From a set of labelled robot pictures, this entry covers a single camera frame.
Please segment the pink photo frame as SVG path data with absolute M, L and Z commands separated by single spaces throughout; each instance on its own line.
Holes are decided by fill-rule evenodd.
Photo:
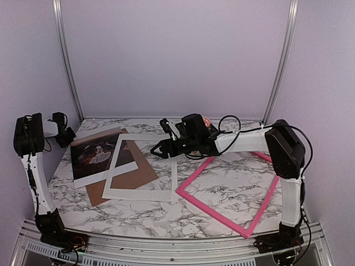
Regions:
M 279 177 L 261 180 L 242 175 L 240 168 L 230 176 L 222 175 L 216 170 L 218 162 L 223 160 L 208 158 L 176 189 L 176 194 L 248 239 L 272 200 Z

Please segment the brown frame backing board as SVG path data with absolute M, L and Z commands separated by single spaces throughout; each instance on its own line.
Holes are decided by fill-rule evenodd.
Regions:
M 120 130 L 122 133 L 128 132 L 126 129 Z M 130 190 L 139 188 L 159 178 L 136 143 L 125 140 L 121 143 L 114 174 L 111 187 Z M 102 197 L 105 182 L 106 178 L 97 183 L 84 186 L 93 207 L 107 201 Z

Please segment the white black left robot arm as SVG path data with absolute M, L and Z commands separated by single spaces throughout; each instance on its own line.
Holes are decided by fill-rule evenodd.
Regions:
M 59 125 L 45 121 L 41 113 L 25 115 L 16 121 L 13 147 L 26 172 L 34 204 L 34 218 L 43 243 L 66 247 L 75 237 L 65 230 L 58 209 L 50 197 L 43 169 L 46 137 L 59 135 Z

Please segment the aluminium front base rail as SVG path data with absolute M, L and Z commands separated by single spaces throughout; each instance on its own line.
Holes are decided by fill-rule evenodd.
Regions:
M 31 221 L 25 221 L 10 265 L 333 265 L 322 227 L 302 226 L 303 244 L 266 250 L 260 234 L 244 239 L 150 239 L 87 233 L 83 252 L 64 253 L 42 243 Z

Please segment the aluminium left corner post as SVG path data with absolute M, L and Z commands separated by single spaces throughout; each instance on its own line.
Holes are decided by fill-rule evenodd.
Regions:
M 72 96 L 73 105 L 75 108 L 75 112 L 77 113 L 77 117 L 80 122 L 84 120 L 83 109 L 79 100 L 79 95 L 77 92 L 77 87 L 75 84 L 75 79 L 72 71 L 72 66 L 70 63 L 69 50 L 67 46 L 67 40 L 65 35 L 65 27 L 64 27 L 64 19 L 62 13 L 62 3 L 60 0 L 53 0 L 53 11 L 54 11 L 54 20 L 55 26 L 57 29 L 57 35 L 59 40 L 60 51 L 62 55 L 64 71 L 67 77 L 67 82 L 69 85 L 69 91 Z

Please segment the red white patterned bowl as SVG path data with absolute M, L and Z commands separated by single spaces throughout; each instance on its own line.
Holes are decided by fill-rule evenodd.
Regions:
M 205 116 L 202 116 L 202 119 L 203 119 L 203 121 L 204 121 L 205 126 L 206 126 L 207 128 L 210 128 L 210 126 L 211 126 L 211 121 L 210 121 L 210 119 L 207 118 L 207 117 L 205 117 Z

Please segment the aluminium right corner post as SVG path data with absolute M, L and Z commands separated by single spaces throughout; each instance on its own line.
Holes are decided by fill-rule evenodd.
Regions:
M 270 121 L 273 109 L 277 101 L 278 94 L 280 92 L 283 75 L 286 69 L 288 57 L 290 55 L 292 42 L 295 34 L 298 8 L 299 8 L 299 0 L 291 0 L 289 10 L 288 10 L 288 17 L 287 17 L 287 23 L 286 23 L 286 28 L 285 28 L 285 33 L 284 33 L 284 38 L 282 43 L 281 54 L 278 60 L 278 65 L 276 69 L 275 78 L 272 83 L 270 96 L 268 98 L 266 109 L 264 111 L 263 118 L 261 120 L 263 124 L 267 124 Z

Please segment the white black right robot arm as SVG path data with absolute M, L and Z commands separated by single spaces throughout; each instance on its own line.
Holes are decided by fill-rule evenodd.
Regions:
M 235 131 L 228 131 L 222 130 L 220 126 L 214 126 L 209 119 L 200 114 L 186 115 L 174 127 L 171 127 L 167 119 L 162 119 L 160 126 L 169 138 L 159 141 L 151 148 L 151 154 L 164 159 L 185 155 L 191 160 L 204 160 L 187 181 L 177 188 L 179 196 L 244 238 L 250 238 L 266 209 L 275 184 L 272 184 L 260 211 L 248 229 L 240 227 L 202 203 L 186 192 L 185 188 L 214 158 L 229 153 L 252 152 L 272 163 L 282 188 L 282 218 L 278 232 L 257 237 L 254 246 L 259 253 L 267 253 L 304 243 L 300 229 L 302 222 L 305 221 L 302 212 L 305 200 L 303 173 L 309 163 L 305 160 L 306 148 L 298 137 L 301 132 L 298 128 L 280 119 L 271 125 L 261 125 L 254 129 L 243 130 L 239 126 Z

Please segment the white mat board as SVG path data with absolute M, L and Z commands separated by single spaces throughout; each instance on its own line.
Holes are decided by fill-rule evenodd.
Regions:
M 115 150 L 111 160 L 109 172 L 106 174 L 106 183 L 103 189 L 102 197 L 109 200 L 129 200 L 129 201 L 159 201 L 171 202 L 177 200 L 176 189 L 178 188 L 178 171 L 176 159 L 171 159 L 171 190 L 129 190 L 129 189 L 113 189 L 111 182 L 114 177 L 115 164 L 120 152 L 121 142 L 123 140 L 131 141 L 161 141 L 167 139 L 167 134 L 119 134 L 116 142 Z

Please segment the photo with white mat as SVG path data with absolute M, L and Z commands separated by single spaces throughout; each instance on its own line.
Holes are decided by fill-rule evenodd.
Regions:
M 112 129 L 77 139 L 70 145 L 74 187 L 81 188 L 108 176 L 120 129 Z

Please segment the aluminium corner post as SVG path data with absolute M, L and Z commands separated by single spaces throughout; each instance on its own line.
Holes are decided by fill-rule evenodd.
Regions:
M 299 0 L 291 0 L 289 10 L 288 10 L 288 17 L 287 17 L 287 23 L 286 23 L 286 28 L 285 28 L 285 33 L 284 33 L 284 38 L 282 43 L 281 54 L 278 60 L 278 65 L 276 69 L 275 78 L 272 83 L 270 96 L 268 98 L 266 109 L 264 111 L 263 118 L 261 120 L 263 124 L 267 124 L 270 121 L 273 109 L 277 101 L 278 94 L 280 92 L 283 75 L 286 69 L 288 57 L 290 55 L 292 42 L 295 34 L 298 8 L 299 8 Z
M 62 55 L 64 71 L 67 77 L 67 82 L 69 85 L 69 91 L 72 96 L 73 105 L 75 108 L 75 112 L 77 113 L 77 117 L 80 122 L 84 120 L 83 109 L 79 100 L 79 95 L 77 92 L 77 87 L 75 84 L 75 79 L 72 71 L 72 66 L 70 63 L 69 50 L 67 46 L 67 40 L 65 35 L 65 27 L 64 27 L 64 19 L 62 13 L 62 3 L 60 0 L 53 0 L 53 11 L 54 11 L 54 20 L 55 26 L 57 29 L 57 35 L 59 40 L 60 51 Z

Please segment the clear glass pane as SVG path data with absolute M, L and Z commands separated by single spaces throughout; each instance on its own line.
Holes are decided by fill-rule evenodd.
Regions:
M 151 142 L 151 141 L 133 141 L 138 142 L 138 146 L 143 148 L 143 155 L 147 159 L 150 166 L 153 168 L 157 176 L 159 177 L 158 180 L 153 181 L 152 183 L 148 183 L 141 188 L 137 188 L 135 190 L 171 190 L 171 162 L 169 159 L 158 159 L 153 158 L 152 155 L 148 153 L 148 149 L 158 142 Z

